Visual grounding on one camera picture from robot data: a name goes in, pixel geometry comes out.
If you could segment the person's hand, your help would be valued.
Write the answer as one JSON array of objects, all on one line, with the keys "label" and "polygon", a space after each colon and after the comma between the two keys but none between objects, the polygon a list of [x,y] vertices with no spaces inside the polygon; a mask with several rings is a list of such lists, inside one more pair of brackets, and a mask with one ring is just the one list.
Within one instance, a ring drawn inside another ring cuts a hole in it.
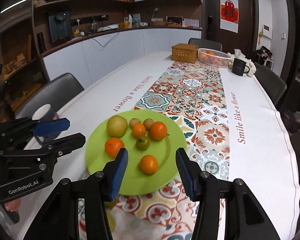
[{"label": "person's hand", "polygon": [[7,211],[15,212],[15,211],[18,211],[20,204],[21,204],[21,199],[19,198],[19,199],[13,200],[11,202],[5,203],[4,207]]}]

